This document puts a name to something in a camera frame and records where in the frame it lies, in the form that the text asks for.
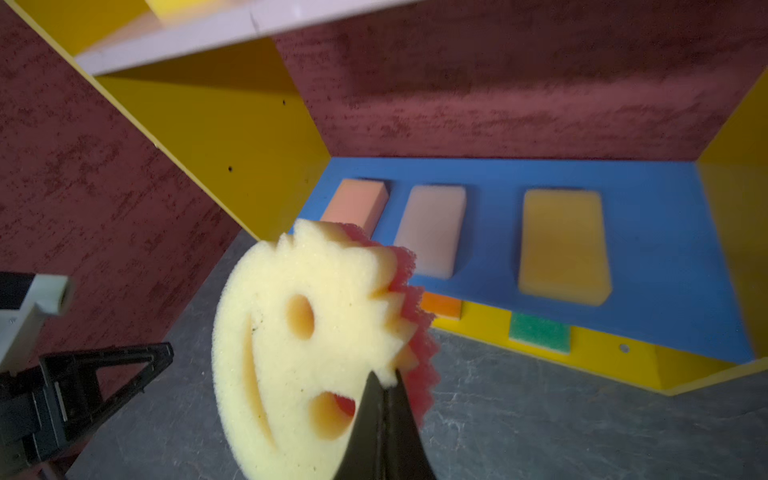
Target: yellow side panel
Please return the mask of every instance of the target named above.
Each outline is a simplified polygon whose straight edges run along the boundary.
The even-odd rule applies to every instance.
[[[77,55],[139,15],[144,0],[17,0],[64,50]]]
[[[736,366],[735,363],[707,358],[680,350],[655,346],[662,389],[672,389]]]
[[[755,360],[754,362],[745,363],[743,365],[732,366],[729,369],[714,372],[708,376],[692,380],[688,383],[681,383],[680,385],[671,389],[664,390],[663,394],[669,396],[679,395],[681,393],[691,392],[693,390],[702,389],[704,387],[716,385],[718,383],[728,382],[742,376],[753,375],[764,370],[768,370],[768,357]]]
[[[291,228],[330,159],[268,38],[97,81],[257,238]]]
[[[741,315],[768,356],[768,72],[697,162]]]
[[[458,322],[437,318],[433,326],[645,389],[661,388],[656,351],[649,343],[575,326],[571,328],[571,354],[565,355],[510,340],[510,320],[507,310],[464,302]]]

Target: shelf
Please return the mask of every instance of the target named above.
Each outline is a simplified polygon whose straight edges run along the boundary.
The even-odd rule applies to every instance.
[[[343,178],[384,180],[373,239],[392,244],[411,188],[462,184],[467,213],[450,280],[428,291],[684,352],[754,359],[696,166],[689,162],[333,158],[300,217],[318,220]],[[517,289],[522,201],[535,187],[601,192],[613,293],[599,307]]]
[[[91,75],[108,74],[413,1],[229,0],[205,17],[170,25],[148,12],[74,59]]]
[[[436,318],[434,328],[533,356],[548,362],[639,386],[664,395],[676,395],[707,384],[713,374],[740,375],[737,366],[662,346],[651,345],[594,330],[571,327],[571,352],[563,354],[509,339],[512,313],[464,302],[459,321]]]

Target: green scouring pad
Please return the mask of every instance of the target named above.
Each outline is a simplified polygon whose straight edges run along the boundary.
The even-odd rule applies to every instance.
[[[552,352],[571,353],[571,326],[537,316],[513,313],[509,339]]]

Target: yellow rectangular sponge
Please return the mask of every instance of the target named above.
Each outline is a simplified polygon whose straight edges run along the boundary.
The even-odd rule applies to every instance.
[[[527,295],[599,306],[611,294],[600,194],[528,190],[518,287]]]

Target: blue shelf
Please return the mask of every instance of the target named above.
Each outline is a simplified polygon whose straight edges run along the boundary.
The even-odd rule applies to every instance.
[[[411,284],[703,356],[754,359],[693,163],[334,157],[300,217],[318,220],[348,177],[387,183],[389,202],[373,234],[386,245],[395,239],[412,187],[466,186],[453,278],[414,276]],[[546,187],[602,195],[614,286],[602,306],[537,298],[517,288],[523,195]]]

